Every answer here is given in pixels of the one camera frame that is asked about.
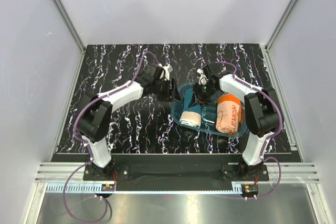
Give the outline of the blue translucent plastic tray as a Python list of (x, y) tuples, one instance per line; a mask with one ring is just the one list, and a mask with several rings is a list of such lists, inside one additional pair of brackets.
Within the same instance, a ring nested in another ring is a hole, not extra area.
[(187, 129), (196, 130), (204, 133), (225, 136), (225, 137), (240, 137), (245, 132), (247, 132), (247, 125), (245, 122), (245, 111), (244, 104), (241, 102), (242, 113), (238, 126), (238, 131), (235, 134), (221, 133), (216, 129), (215, 123), (217, 118), (217, 100), (222, 95), (227, 94), (223, 91), (218, 91), (214, 95), (211, 96), (211, 102), (205, 106), (198, 106), (199, 110), (196, 112), (200, 112), (201, 115), (201, 124), (200, 126), (190, 126), (184, 125), (180, 122), (180, 118), (184, 109), (188, 109), (188, 105), (190, 103), (190, 99), (192, 97), (193, 92), (193, 83), (186, 82), (179, 86), (178, 88), (179, 95), (181, 100), (173, 101), (171, 105), (171, 115), (175, 123), (178, 125), (185, 127)]

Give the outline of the teal and cream towel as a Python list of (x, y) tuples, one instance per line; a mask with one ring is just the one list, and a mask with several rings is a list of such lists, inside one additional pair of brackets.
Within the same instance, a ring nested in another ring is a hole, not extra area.
[(189, 107), (190, 101), (184, 100), (183, 111), (179, 122), (182, 125), (199, 128), (202, 123), (202, 108), (200, 104)]

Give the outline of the orange cartoon print towel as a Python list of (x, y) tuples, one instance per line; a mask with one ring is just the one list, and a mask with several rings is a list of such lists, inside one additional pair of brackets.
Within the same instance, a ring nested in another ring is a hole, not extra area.
[(232, 94), (224, 94), (217, 100), (217, 119), (215, 127), (224, 134), (238, 132), (241, 121), (241, 101)]

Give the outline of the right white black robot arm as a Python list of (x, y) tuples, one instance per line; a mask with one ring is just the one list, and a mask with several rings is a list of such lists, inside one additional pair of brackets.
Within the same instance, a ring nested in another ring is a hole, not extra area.
[(264, 153), (269, 140), (282, 129), (284, 119), (278, 96), (272, 87), (258, 87), (237, 77), (236, 66), (231, 72), (219, 64), (220, 61), (212, 62), (197, 70), (197, 81), (188, 106), (207, 105), (211, 96), (219, 91), (233, 95), (244, 104), (249, 137), (236, 170), (242, 179), (250, 180), (266, 161)]

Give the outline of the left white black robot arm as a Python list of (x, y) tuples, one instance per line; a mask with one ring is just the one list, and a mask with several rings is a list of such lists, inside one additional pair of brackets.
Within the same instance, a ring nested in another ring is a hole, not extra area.
[(157, 100), (179, 100), (175, 79), (170, 77), (172, 66), (151, 64), (124, 85), (100, 94), (86, 94), (73, 127), (73, 137), (88, 148), (90, 165), (100, 179), (115, 175), (114, 162), (107, 147), (106, 137), (112, 113), (120, 107), (151, 94)]

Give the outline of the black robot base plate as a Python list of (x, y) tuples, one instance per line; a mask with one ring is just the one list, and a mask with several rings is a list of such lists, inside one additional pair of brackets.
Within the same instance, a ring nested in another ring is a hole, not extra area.
[(83, 179), (139, 194), (240, 194), (242, 184), (270, 181), (265, 165), (237, 174), (240, 160), (239, 154), (114, 154), (107, 168), (87, 165)]

